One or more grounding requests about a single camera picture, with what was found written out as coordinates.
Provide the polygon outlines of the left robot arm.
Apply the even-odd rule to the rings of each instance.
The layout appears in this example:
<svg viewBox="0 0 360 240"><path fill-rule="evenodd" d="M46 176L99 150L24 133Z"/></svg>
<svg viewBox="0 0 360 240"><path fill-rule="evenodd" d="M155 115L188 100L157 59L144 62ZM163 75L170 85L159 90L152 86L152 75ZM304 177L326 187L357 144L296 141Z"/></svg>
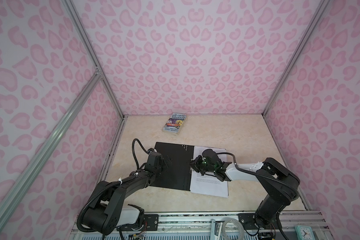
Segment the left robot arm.
<svg viewBox="0 0 360 240"><path fill-rule="evenodd" d="M158 152L150 152L148 160L127 178L116 182L99 182L87 203L78 214L76 225L83 233L98 232L107 236L123 225L143 224L144 210L132 206L134 214L128 213L124 202L131 194L149 187L162 172L172 166L171 159ZM134 216L133 220L122 217Z"/></svg>

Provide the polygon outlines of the printed sheet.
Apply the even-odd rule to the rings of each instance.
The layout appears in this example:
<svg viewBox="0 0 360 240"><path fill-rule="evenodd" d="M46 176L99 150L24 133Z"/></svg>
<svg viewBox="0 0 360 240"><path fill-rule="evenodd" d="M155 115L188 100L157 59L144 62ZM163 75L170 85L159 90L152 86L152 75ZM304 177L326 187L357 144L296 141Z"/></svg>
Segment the printed sheet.
<svg viewBox="0 0 360 240"><path fill-rule="evenodd" d="M206 149L212 149L216 153L226 152L226 149L195 146L193 160L195 160L199 155L202 155L203 151ZM222 162L227 161L226 155L220 155L219 158ZM191 193L228 198L228 182L221 182L211 173L206 173L202 176L200 173L195 172L192 168L191 170Z"/></svg>

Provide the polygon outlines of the black A4 clip folder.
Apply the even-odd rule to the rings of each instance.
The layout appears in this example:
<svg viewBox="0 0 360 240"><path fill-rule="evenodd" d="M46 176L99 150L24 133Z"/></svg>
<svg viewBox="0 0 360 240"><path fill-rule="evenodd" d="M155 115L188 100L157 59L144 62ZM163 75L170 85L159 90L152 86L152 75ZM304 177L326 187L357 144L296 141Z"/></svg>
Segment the black A4 clip folder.
<svg viewBox="0 0 360 240"><path fill-rule="evenodd" d="M189 191L192 173L190 162L194 156L194 146L157 142L155 149L163 156L170 157L172 166L162 172L151 186Z"/></svg>

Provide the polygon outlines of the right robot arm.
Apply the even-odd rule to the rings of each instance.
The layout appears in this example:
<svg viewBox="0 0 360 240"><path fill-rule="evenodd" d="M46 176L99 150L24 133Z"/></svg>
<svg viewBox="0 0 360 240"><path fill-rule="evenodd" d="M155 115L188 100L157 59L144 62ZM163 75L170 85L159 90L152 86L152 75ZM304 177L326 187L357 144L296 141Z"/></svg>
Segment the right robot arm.
<svg viewBox="0 0 360 240"><path fill-rule="evenodd" d="M300 179L273 158L254 164L239 164L232 153L204 150L190 162L193 171L209 175L221 182L257 181L267 196L255 211L251 223L265 229L281 211L299 198Z"/></svg>

